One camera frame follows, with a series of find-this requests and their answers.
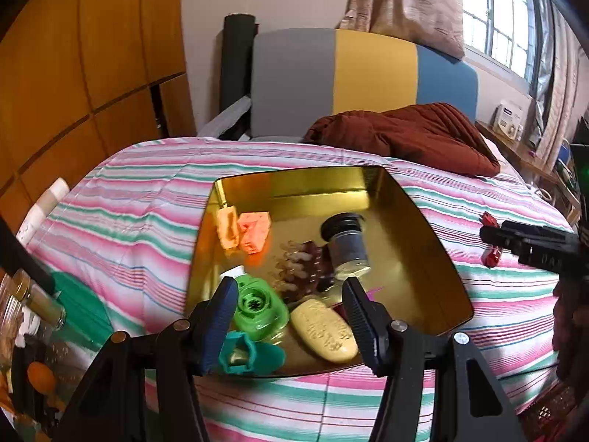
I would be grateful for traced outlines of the teal plastic tube toy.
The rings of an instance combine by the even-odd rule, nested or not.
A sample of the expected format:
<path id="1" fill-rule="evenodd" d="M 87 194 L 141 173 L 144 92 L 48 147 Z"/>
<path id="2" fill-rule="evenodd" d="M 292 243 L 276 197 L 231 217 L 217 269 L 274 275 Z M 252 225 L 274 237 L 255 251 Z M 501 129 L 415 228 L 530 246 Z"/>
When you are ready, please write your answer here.
<path id="1" fill-rule="evenodd" d="M 286 352 L 268 342 L 252 341 L 245 332 L 230 331 L 218 357 L 223 374 L 269 376 L 286 362 Z"/>

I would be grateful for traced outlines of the green plastic pencil sharpener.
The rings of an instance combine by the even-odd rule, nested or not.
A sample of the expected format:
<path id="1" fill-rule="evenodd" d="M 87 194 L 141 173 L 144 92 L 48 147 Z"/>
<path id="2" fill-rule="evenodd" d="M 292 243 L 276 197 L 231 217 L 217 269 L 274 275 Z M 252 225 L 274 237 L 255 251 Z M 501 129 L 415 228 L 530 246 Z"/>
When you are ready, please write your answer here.
<path id="1" fill-rule="evenodd" d="M 236 277 L 239 299 L 234 312 L 234 326 L 253 341 L 277 337 L 289 323 L 286 304 L 259 277 L 243 274 Z"/>

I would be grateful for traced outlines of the purple yellow oval toy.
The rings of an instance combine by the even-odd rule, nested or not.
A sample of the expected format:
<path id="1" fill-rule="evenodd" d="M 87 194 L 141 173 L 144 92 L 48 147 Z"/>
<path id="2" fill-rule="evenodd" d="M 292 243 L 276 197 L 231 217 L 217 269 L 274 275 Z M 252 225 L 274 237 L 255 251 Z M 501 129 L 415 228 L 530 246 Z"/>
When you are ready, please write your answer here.
<path id="1" fill-rule="evenodd" d="M 359 353 L 348 323 L 321 300 L 298 305 L 290 313 L 290 323 L 304 344 L 326 361 L 346 363 Z"/>

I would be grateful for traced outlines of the red metallic cylinder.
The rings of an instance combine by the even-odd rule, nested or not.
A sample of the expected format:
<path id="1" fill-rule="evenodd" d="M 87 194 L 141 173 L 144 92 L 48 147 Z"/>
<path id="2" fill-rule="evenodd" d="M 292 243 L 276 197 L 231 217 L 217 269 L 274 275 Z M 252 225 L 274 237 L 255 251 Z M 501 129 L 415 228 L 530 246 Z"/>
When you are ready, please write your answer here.
<path id="1" fill-rule="evenodd" d="M 502 256 L 502 249 L 496 245 L 487 245 L 487 248 L 483 252 L 481 256 L 481 261 L 484 266 L 492 269 L 493 267 L 498 266 L 498 263 L 501 260 Z"/>

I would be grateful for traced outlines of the dark brown ridged toy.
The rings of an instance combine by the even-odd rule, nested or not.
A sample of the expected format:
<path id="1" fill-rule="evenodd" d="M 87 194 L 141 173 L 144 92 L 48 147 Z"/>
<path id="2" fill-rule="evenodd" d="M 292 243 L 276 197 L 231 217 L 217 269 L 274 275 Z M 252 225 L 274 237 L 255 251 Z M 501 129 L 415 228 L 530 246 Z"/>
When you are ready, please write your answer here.
<path id="1" fill-rule="evenodd" d="M 272 288 L 285 304 L 326 292 L 334 285 L 334 266 L 327 245 L 314 241 L 287 242 L 281 245 L 281 250 Z"/>

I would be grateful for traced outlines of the clear jar black lid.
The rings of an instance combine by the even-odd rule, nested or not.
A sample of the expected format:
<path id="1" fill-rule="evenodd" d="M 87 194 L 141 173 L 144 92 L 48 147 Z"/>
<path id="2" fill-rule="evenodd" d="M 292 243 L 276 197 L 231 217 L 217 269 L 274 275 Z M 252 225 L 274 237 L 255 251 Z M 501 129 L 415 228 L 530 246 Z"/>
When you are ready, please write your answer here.
<path id="1" fill-rule="evenodd" d="M 321 237 L 328 252 L 336 280 L 361 277 L 370 271 L 363 239 L 364 218 L 357 213 L 334 214 L 321 225 Z"/>

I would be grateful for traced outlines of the orange plastic block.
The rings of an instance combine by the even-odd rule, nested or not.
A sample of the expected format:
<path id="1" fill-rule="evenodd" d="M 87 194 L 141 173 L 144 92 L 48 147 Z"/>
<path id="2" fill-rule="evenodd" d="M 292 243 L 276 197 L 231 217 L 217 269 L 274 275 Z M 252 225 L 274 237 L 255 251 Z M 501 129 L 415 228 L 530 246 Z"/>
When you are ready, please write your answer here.
<path id="1" fill-rule="evenodd" d="M 237 225 L 241 232 L 240 248 L 249 255 L 261 252 L 272 225 L 269 213 L 242 213 L 237 219 Z"/>

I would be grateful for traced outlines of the small red plastic piece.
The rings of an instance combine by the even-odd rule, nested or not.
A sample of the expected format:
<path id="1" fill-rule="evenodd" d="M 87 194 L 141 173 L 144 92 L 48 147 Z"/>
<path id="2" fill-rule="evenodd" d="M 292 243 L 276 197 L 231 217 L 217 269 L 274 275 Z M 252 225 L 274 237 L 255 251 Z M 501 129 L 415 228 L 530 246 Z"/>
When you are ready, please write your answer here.
<path id="1" fill-rule="evenodd" d="M 496 218 L 494 218 L 494 216 L 489 213 L 488 211 L 484 211 L 484 213 L 482 214 L 480 221 L 482 223 L 482 225 L 484 225 L 485 227 L 491 227 L 491 228 L 499 228 L 500 225 L 498 224 L 498 221 Z"/>

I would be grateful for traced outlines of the gold tin box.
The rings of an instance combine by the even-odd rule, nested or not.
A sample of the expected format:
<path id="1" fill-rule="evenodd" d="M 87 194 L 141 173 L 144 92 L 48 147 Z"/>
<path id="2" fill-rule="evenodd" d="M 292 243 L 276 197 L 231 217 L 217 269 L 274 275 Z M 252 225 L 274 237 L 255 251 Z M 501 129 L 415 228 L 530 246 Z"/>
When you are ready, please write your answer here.
<path id="1" fill-rule="evenodd" d="M 249 255 L 240 248 L 237 219 L 242 213 L 257 211 L 267 211 L 272 225 L 262 251 Z M 368 298 L 382 304 L 391 319 L 401 319 L 435 336 L 471 319 L 472 304 L 441 241 L 381 166 L 295 169 L 217 180 L 198 232 L 187 310 L 195 310 L 199 302 L 210 299 L 225 276 L 236 279 L 249 274 L 272 288 L 281 245 L 308 241 L 328 245 L 321 237 L 321 225 L 340 213 L 357 213 L 364 218 L 370 271 L 357 279 Z M 313 298 L 348 323 L 341 302 L 344 282 L 334 279 L 326 292 L 286 304 L 288 325 L 277 337 L 263 341 L 286 352 L 285 364 L 269 377 L 302 376 L 361 364 L 360 353 L 346 363 L 317 356 L 290 323 L 290 313 Z"/>

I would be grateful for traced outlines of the rust brown blanket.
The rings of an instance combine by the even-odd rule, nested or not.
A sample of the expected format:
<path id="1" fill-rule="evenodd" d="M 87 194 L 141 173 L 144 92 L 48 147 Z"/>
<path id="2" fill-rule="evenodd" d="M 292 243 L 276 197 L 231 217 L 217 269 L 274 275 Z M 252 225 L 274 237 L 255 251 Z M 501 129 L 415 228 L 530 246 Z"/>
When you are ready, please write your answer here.
<path id="1" fill-rule="evenodd" d="M 387 112 L 348 111 L 317 120 L 303 142 L 397 158 L 466 177 L 495 177 L 500 163 L 473 122 L 448 103 Z"/>

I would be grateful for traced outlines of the white tube bottle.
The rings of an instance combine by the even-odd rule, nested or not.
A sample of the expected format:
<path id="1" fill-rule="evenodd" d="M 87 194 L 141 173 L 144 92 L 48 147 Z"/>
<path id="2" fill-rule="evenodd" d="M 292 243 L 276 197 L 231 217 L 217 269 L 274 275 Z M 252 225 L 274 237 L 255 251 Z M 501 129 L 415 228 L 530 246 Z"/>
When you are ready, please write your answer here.
<path id="1" fill-rule="evenodd" d="M 37 232 L 37 229 L 43 224 L 45 218 L 53 211 L 54 208 L 69 194 L 70 188 L 63 178 L 55 180 L 47 190 L 39 197 L 35 204 L 32 205 L 24 221 L 16 233 L 17 241 L 23 246 L 27 246 Z"/>

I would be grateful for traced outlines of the blue yellow grey headboard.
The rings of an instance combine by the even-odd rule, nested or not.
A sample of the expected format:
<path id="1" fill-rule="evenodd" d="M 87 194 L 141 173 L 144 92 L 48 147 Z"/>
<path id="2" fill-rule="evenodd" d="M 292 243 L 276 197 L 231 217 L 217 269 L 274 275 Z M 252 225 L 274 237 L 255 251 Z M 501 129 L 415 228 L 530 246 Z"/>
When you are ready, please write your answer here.
<path id="1" fill-rule="evenodd" d="M 328 28 L 255 37 L 251 136 L 298 142 L 318 119 L 448 103 L 476 117 L 478 78 L 466 63 L 402 39 Z"/>

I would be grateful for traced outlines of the beige patterned curtain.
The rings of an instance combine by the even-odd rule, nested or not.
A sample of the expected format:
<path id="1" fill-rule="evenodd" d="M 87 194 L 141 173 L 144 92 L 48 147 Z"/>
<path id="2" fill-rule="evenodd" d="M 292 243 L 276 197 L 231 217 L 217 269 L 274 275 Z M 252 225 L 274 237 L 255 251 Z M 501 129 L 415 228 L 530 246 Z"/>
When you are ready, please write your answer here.
<path id="1" fill-rule="evenodd" d="M 387 35 L 464 58 L 462 0 L 348 0 L 341 29 Z"/>

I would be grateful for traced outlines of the black rolled mat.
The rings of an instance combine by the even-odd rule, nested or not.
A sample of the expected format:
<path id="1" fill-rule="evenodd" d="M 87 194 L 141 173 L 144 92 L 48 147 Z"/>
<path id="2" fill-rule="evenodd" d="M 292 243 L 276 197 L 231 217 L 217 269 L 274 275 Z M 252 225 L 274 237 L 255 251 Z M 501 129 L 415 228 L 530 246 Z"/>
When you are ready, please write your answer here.
<path id="1" fill-rule="evenodd" d="M 255 16 L 230 14 L 223 20 L 219 110 L 223 112 L 250 94 L 253 46 L 258 34 Z"/>

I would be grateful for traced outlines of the window with frame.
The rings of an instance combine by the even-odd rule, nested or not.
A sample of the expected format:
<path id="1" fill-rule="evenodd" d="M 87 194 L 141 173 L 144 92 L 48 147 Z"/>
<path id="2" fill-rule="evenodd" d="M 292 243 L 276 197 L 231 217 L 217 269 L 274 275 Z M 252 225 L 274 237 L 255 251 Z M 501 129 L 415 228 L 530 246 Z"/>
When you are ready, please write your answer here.
<path id="1" fill-rule="evenodd" d="M 554 56 L 549 0 L 462 0 L 463 39 L 532 97 L 548 86 Z"/>

